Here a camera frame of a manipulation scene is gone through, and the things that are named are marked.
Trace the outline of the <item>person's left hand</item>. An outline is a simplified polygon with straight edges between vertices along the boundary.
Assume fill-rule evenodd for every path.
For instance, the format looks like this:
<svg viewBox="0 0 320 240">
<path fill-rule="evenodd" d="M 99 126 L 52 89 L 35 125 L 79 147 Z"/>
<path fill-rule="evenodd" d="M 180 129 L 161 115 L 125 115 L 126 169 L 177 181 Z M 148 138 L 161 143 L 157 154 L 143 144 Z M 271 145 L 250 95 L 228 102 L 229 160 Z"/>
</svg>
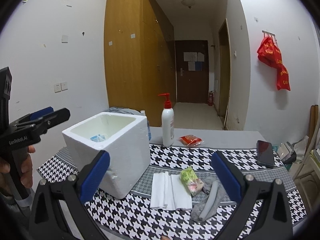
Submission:
<svg viewBox="0 0 320 240">
<path fill-rule="evenodd" d="M 35 147 L 33 145 L 30 145 L 28 147 L 27 158 L 21 163 L 21 183 L 28 189 L 30 189 L 33 185 L 33 164 L 30 154 L 35 152 Z M 12 196 L 10 187 L 7 185 L 4 179 L 4 174 L 7 174 L 9 172 L 10 165 L 6 161 L 1 159 L 1 193 L 5 196 Z"/>
</svg>

